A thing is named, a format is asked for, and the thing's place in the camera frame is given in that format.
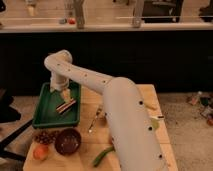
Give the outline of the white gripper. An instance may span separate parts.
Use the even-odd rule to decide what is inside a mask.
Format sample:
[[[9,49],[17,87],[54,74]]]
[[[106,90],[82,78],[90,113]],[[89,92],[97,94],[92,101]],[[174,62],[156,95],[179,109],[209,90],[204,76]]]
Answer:
[[[50,78],[50,91],[53,92],[55,90],[57,91],[62,91],[60,93],[62,99],[68,103],[71,101],[71,95],[70,95],[70,90],[67,89],[69,86],[69,79],[57,74],[55,72],[51,73],[51,78]]]

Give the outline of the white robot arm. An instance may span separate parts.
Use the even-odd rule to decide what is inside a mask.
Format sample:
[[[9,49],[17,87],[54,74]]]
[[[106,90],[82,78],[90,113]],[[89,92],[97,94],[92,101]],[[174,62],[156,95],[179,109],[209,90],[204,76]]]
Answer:
[[[67,50],[47,56],[44,65],[53,90],[63,91],[73,80],[102,95],[121,171],[169,171],[144,98],[132,80],[75,66]]]

